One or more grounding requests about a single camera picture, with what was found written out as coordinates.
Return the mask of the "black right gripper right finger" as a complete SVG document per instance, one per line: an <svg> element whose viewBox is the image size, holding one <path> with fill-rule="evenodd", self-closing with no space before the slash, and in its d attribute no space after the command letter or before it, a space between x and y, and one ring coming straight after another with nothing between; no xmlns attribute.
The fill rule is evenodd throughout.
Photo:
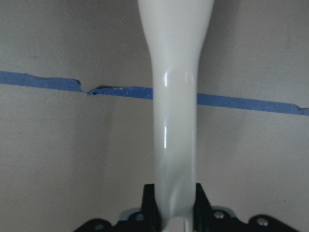
<svg viewBox="0 0 309 232"><path fill-rule="evenodd" d="M195 232L209 232L211 224L211 204L200 183L196 183L196 199L193 209L193 222Z"/></svg>

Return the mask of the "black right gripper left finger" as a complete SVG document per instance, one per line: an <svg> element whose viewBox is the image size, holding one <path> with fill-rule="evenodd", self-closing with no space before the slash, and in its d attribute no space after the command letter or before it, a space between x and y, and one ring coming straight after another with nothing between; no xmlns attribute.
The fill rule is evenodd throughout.
<svg viewBox="0 0 309 232"><path fill-rule="evenodd" d="M143 187L141 213L150 232L162 231L162 220L155 201L155 185L146 184Z"/></svg>

